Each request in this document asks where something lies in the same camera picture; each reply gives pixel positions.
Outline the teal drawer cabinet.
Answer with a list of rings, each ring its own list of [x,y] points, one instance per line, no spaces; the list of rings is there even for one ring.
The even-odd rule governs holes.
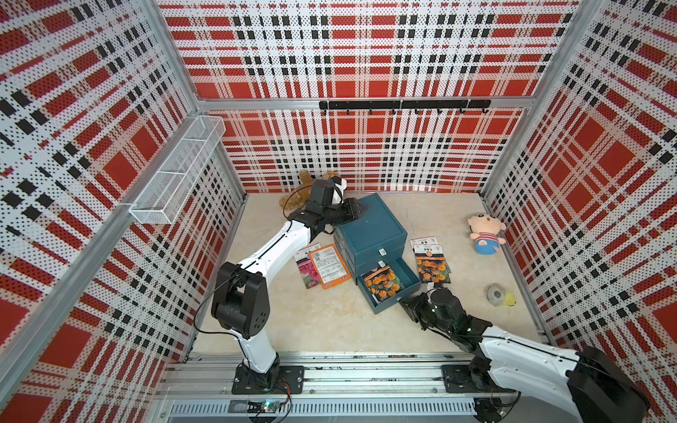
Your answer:
[[[407,231],[384,199],[377,194],[370,194],[358,201],[364,204],[367,210],[359,220],[337,227],[333,235],[334,244],[354,277],[355,284],[377,315],[416,294],[421,282],[403,257]],[[368,297],[361,276],[367,271],[384,266],[391,266],[404,283],[405,289],[395,297],[375,304]]]

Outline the orange marigold seed bag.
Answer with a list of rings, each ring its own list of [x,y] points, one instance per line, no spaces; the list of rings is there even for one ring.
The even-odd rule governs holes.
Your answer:
[[[375,304],[380,304],[393,298],[405,289],[404,283],[395,271],[391,269],[391,266],[367,271],[361,278],[368,297]]]
[[[410,245],[422,283],[433,287],[451,283],[449,264],[437,238],[416,238],[410,241]]]

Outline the orange bordered seed bag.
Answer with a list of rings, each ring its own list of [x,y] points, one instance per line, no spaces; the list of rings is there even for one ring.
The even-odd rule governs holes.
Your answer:
[[[334,244],[310,252],[310,261],[324,290],[351,280],[350,272]]]

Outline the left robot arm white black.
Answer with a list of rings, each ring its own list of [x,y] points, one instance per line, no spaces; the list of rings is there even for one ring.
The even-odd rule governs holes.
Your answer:
[[[241,262],[220,266],[210,314],[238,343],[245,368],[257,375],[273,378],[280,367],[279,354],[266,333],[271,315],[269,285],[298,250],[328,227],[359,219],[361,206],[344,195],[346,188],[347,181],[339,176],[314,181],[305,205],[289,213],[270,241]]]

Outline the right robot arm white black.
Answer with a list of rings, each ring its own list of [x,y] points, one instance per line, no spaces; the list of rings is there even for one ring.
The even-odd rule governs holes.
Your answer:
[[[484,391],[500,388],[539,398],[581,422],[641,422],[651,403],[601,350],[552,347],[469,315],[448,288],[400,301],[424,331],[472,354],[470,376]]]

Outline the brown teddy bear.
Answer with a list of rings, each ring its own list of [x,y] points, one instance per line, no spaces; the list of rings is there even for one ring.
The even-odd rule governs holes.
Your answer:
[[[280,208],[284,213],[291,213],[302,208],[310,198],[310,191],[316,178],[307,170],[301,171],[299,178],[301,185],[280,199]]]

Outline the plush doll striped shirt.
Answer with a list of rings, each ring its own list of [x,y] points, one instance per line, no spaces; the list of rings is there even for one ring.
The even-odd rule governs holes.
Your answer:
[[[467,223],[471,230],[470,239],[474,242],[474,250],[478,254],[493,256],[506,243],[500,233],[507,227],[499,219],[488,214],[477,214],[471,216]]]

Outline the green circuit board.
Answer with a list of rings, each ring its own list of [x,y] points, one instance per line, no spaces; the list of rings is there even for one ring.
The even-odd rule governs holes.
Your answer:
[[[248,402],[248,414],[253,414],[254,416],[268,415],[268,414],[277,414],[280,410],[280,407],[284,405],[283,401],[275,399],[264,399],[261,401],[249,401]]]

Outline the black hook rail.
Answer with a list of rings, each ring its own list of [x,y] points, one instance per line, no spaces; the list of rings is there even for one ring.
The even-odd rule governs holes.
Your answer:
[[[320,110],[342,110],[346,112],[356,110],[443,110],[479,109],[485,112],[490,108],[492,100],[322,100],[318,103]]]

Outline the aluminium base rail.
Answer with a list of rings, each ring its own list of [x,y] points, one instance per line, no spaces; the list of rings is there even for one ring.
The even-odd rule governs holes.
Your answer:
[[[478,417],[506,422],[539,398],[480,390],[471,357],[459,352],[284,354],[267,390],[238,357],[200,356],[169,367],[153,400],[151,422],[290,422],[295,418]],[[249,401],[284,402],[277,414],[248,414]]]

